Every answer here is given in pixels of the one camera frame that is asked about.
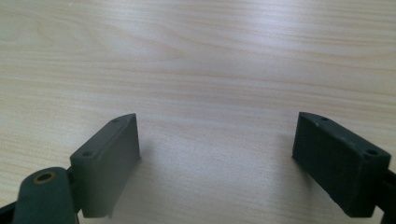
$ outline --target light wooden surface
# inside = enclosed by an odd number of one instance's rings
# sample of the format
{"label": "light wooden surface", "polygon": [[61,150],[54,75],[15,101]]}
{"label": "light wooden surface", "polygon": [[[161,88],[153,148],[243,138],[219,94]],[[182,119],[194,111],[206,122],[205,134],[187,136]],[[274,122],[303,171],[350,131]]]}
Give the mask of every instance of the light wooden surface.
{"label": "light wooden surface", "polygon": [[143,161],[83,224],[379,223],[290,156],[299,111],[396,155],[395,87],[395,1],[1,1],[0,204],[135,112]]}

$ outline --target screw hole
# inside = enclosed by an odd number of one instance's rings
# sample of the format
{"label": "screw hole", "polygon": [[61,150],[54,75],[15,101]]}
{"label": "screw hole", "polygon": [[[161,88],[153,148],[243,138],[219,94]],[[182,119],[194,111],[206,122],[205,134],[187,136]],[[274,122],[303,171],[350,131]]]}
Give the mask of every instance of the screw hole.
{"label": "screw hole", "polygon": [[37,175],[33,179],[33,182],[35,184],[45,184],[45,183],[51,181],[53,178],[55,178],[55,173],[54,172],[48,172],[48,173],[44,173],[44,174],[41,174],[41,175]]}
{"label": "screw hole", "polygon": [[90,157],[92,155],[93,155],[93,152],[91,152],[91,151],[86,151],[86,152],[82,153],[83,157]]}
{"label": "screw hole", "polygon": [[376,152],[376,151],[374,151],[374,150],[372,150],[372,149],[367,149],[366,152],[367,152],[368,154],[370,154],[370,155],[373,155],[373,156],[378,155],[378,152]]}

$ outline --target wooden table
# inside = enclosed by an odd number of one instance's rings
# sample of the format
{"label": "wooden table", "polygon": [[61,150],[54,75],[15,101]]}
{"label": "wooden table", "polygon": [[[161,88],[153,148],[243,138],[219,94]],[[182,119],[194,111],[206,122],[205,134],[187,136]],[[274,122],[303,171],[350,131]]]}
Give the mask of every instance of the wooden table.
{"label": "wooden table", "polygon": [[0,204],[135,112],[143,161],[83,224],[379,223],[291,150],[308,111],[396,155],[395,87],[394,1],[1,1]]}

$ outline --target wood grain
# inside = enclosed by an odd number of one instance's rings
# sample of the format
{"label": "wood grain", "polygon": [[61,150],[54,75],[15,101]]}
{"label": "wood grain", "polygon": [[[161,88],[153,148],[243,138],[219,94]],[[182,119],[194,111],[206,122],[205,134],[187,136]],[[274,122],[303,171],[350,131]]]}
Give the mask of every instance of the wood grain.
{"label": "wood grain", "polygon": [[[347,217],[290,158],[299,111],[396,154],[394,1],[0,2],[0,205],[135,112],[143,161],[113,219]],[[396,163],[390,169],[396,171]]]}

